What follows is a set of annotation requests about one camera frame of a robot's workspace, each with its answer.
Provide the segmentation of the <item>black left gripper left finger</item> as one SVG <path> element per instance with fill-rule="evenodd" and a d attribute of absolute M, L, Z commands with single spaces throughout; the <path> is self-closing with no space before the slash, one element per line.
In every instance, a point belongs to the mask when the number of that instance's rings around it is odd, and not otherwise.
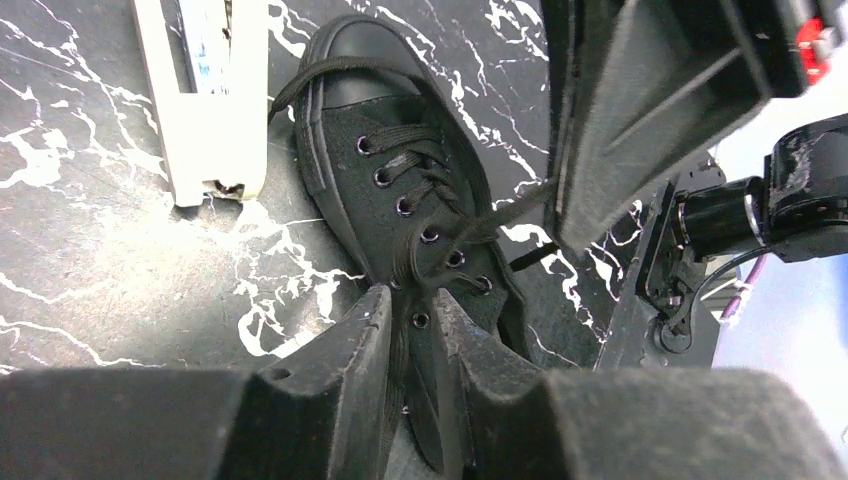
<path fill-rule="evenodd" d="M 72 368 L 1 381 L 5 479 L 379 479 L 391 294 L 259 371 Z"/>

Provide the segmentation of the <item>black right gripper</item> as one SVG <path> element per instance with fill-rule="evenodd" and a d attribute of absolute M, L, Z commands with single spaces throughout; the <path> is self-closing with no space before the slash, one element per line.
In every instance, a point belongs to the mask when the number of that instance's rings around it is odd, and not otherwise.
<path fill-rule="evenodd" d="M 751 119 L 769 97 L 766 76 L 776 98 L 819 83 L 845 38 L 843 5 L 545 2 L 552 239 L 572 250 L 597 240 L 636 199 Z"/>

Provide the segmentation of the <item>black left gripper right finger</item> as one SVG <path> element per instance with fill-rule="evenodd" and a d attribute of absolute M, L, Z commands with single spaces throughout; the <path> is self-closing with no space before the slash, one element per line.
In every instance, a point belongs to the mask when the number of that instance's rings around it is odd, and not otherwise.
<path fill-rule="evenodd" d="M 542 370 L 430 303 L 448 479 L 841 479 L 807 405 L 745 369 Z"/>

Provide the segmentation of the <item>black canvas shoe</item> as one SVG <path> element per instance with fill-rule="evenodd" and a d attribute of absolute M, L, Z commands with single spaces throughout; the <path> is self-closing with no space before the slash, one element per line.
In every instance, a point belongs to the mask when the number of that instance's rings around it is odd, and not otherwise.
<path fill-rule="evenodd" d="M 447 477 L 549 470 L 531 412 L 527 302 L 498 243 L 540 192 L 492 209 L 482 163 L 426 65 L 373 17 L 314 33 L 271 112 L 286 108 L 308 192 L 391 303 L 382 448 L 407 419 L 425 462 Z"/>

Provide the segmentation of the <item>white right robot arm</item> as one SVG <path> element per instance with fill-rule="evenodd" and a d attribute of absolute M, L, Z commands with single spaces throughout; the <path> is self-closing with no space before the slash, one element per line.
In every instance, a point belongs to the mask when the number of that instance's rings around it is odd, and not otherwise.
<path fill-rule="evenodd" d="M 847 249 L 847 119 L 783 136 L 730 180 L 718 142 L 822 79 L 845 31 L 836 1 L 545 1 L 555 243 L 599 256 L 640 222 L 594 360 L 707 366 L 705 295 L 742 262 Z"/>

